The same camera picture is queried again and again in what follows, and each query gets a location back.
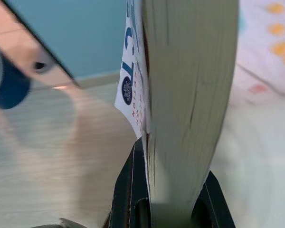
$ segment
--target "wooden floor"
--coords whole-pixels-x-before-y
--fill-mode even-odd
[[[0,110],[0,228],[101,226],[135,141],[116,86],[35,90]]]

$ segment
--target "blue object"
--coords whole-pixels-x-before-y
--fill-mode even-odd
[[[18,105],[28,94],[29,88],[30,78],[0,53],[0,108],[9,109]]]
[[[239,34],[243,33],[245,30],[245,22],[243,12],[240,10],[239,12],[239,22],[238,22],[238,32]]]

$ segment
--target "baseboard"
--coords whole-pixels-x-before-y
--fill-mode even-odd
[[[63,75],[63,77],[55,81],[51,78],[53,78],[53,76],[43,78],[43,82],[34,80],[31,90],[34,91],[34,90],[40,90],[40,89],[48,89],[48,88],[53,88],[57,86],[67,86],[71,84],[77,84],[80,88],[85,89],[85,88],[90,88],[90,87],[95,87],[95,86],[102,86],[106,84],[117,83],[119,80],[119,72],[116,71],[116,72],[86,76],[83,78],[76,79],[76,82],[71,81],[69,77],[66,77],[65,75]]]

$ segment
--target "white book cover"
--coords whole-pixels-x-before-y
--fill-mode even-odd
[[[137,138],[150,128],[141,11],[142,1],[127,1],[123,57],[115,100],[115,107],[128,119]]]

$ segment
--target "blue wall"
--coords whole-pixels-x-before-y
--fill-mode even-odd
[[[125,0],[5,0],[76,77],[120,68]]]

